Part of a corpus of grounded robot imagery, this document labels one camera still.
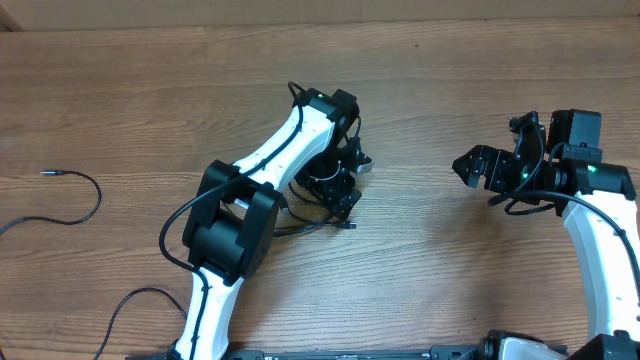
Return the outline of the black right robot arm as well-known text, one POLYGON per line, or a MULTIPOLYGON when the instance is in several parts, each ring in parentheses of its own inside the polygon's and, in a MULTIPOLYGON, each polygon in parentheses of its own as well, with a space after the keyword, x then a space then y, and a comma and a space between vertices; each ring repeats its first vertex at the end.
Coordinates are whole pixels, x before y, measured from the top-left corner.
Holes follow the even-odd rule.
POLYGON ((639 356, 637 193, 629 170, 606 163, 602 116, 556 110, 549 126, 535 111, 509 120, 511 151, 476 145, 455 159, 463 183, 493 192, 510 216, 554 211, 573 243, 588 312, 588 340, 574 359, 639 356))

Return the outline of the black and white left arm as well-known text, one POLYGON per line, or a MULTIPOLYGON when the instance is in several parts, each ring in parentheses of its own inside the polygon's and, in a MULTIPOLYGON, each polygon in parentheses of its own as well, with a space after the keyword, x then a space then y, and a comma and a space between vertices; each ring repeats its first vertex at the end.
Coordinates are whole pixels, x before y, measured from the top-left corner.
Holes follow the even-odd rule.
POLYGON ((303 231, 345 227, 361 198, 356 176, 370 171, 361 149, 356 96, 338 89, 327 95, 294 82, 291 113, 261 147, 233 163, 212 162, 196 196, 163 225, 163 256, 192 275, 193 287, 181 337, 169 359, 220 359, 229 346, 229 324, 239 290, 267 255, 283 195, 292 183, 327 210, 324 219, 302 222, 303 231))

